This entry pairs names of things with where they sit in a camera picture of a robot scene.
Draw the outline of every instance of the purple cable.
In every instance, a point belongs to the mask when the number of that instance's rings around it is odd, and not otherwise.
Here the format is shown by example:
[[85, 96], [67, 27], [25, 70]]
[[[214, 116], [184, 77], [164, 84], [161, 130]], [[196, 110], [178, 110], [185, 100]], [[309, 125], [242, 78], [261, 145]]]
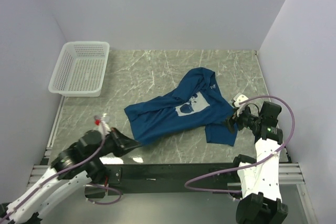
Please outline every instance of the purple cable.
[[[281, 103], [283, 103], [287, 107], [287, 109], [288, 109], [288, 111], [290, 113], [290, 116], [292, 117], [292, 129], [291, 129], [291, 131], [289, 133], [288, 138], [286, 139], [286, 141], [279, 148], [277, 148], [274, 151], [274, 152], [279, 152], [280, 150], [282, 150], [283, 148], [285, 148], [285, 146], [289, 143], [289, 141], [291, 140], [291, 138], [293, 136], [294, 129], [295, 129], [295, 118], [294, 118], [293, 110], [290, 108], [290, 106], [283, 99], [275, 97], [273, 95], [260, 95], [260, 96], [257, 96], [257, 97], [253, 97], [253, 98], [250, 98], [250, 99], [248, 99], [248, 100], [246, 100], [244, 102], [241, 102], [239, 105], [247, 103], [247, 102], [250, 102], [252, 100], [259, 99], [259, 98], [273, 98], [273, 99], [276, 99], [276, 100], [280, 101]], [[215, 172], [212, 172], [212, 173], [208, 173], [208, 174], [204, 174], [202, 176], [198, 176], [196, 178], [188, 180], [184, 184], [184, 186], [187, 189], [195, 190], [195, 191], [211, 191], [211, 192], [216, 192], [216, 193], [236, 193], [236, 194], [242, 193], [241, 190], [222, 190], [222, 189], [198, 188], [198, 187], [189, 186], [189, 184], [192, 183], [192, 182], [195, 182], [195, 181], [199, 181], [199, 180], [201, 180], [203, 178], [208, 178], [208, 177], [215, 176], [217, 174], [235, 172], [237, 170], [251, 168], [251, 167], [254, 167], [254, 166], [257, 166], [257, 165], [260, 165], [260, 164], [266, 162], [267, 160], [269, 160], [273, 156], [274, 156], [274, 154], [270, 154], [269, 156], [265, 157], [264, 159], [260, 160], [259, 162], [256, 162], [256, 163], [251, 164], [251, 165], [246, 165], [246, 166], [241, 166], [241, 167], [235, 167], [235, 168], [229, 168], [229, 169], [224, 169], [224, 170], [218, 170], [218, 171], [215, 171]]]
[[[50, 176], [49, 178], [47, 178], [45, 181], [43, 181], [41, 184], [39, 184], [39, 186], [38, 187], [36, 187], [30, 194], [28, 194], [28, 196], [25, 198], [25, 199], [23, 199], [15, 208], [14, 208], [14, 211], [16, 211], [18, 208], [20, 208], [24, 203], [26, 203], [35, 193], [37, 193], [46, 183], [48, 183], [49, 181], [51, 181], [53, 178], [56, 178], [56, 177], [58, 177], [59, 175], [61, 175], [61, 174], [63, 174], [63, 173], [66, 173], [66, 172], [68, 172], [68, 171], [70, 171], [70, 170], [72, 170], [72, 169], [75, 169], [75, 168], [77, 168], [77, 167], [79, 167], [79, 166], [81, 166], [81, 165], [83, 165], [83, 164], [85, 164], [85, 163], [87, 163], [87, 162], [89, 162], [91, 159], [93, 159], [97, 154], [98, 154], [98, 152], [102, 149], [102, 147], [104, 146], [104, 143], [105, 143], [105, 140], [106, 140], [106, 138], [105, 138], [105, 136], [106, 136], [106, 130], [105, 130], [105, 127], [104, 126], [102, 126], [102, 129], [103, 129], [103, 137], [102, 137], [102, 141], [101, 141], [101, 144], [100, 144], [100, 146], [96, 149], [96, 151], [91, 155], [91, 156], [89, 156], [88, 158], [86, 158], [85, 160], [83, 160], [82, 162], [80, 162], [80, 163], [78, 163], [78, 164], [76, 164], [76, 165], [74, 165], [74, 166], [71, 166], [71, 167], [68, 167], [68, 168], [66, 168], [66, 169], [64, 169], [64, 170], [61, 170], [61, 171], [59, 171], [58, 173], [56, 173], [56, 174], [54, 174], [54, 175], [52, 175], [52, 176]], [[3, 223], [9, 216], [11, 216], [11, 214], [12, 214], [13, 212], [9, 212], [4, 218], [2, 218], [1, 220], [0, 220], [0, 224], [1, 223]]]
[[110, 190], [110, 191], [114, 191], [115, 193], [119, 194], [119, 197], [117, 199], [115, 199], [114, 201], [111, 201], [111, 202], [97, 202], [97, 201], [94, 201], [92, 199], [88, 199], [87, 200], [95, 205], [103, 205], [103, 206], [106, 206], [106, 205], [111, 205], [111, 204], [114, 204], [114, 203], [117, 203], [120, 199], [121, 199], [121, 191], [115, 189], [115, 188], [111, 188], [111, 187], [107, 187], [107, 186], [100, 186], [100, 185], [97, 185], [97, 184], [91, 184], [89, 183], [89, 185], [91, 186], [94, 186], [94, 187], [97, 187], [97, 188], [101, 188], [101, 189], [105, 189], [105, 190]]

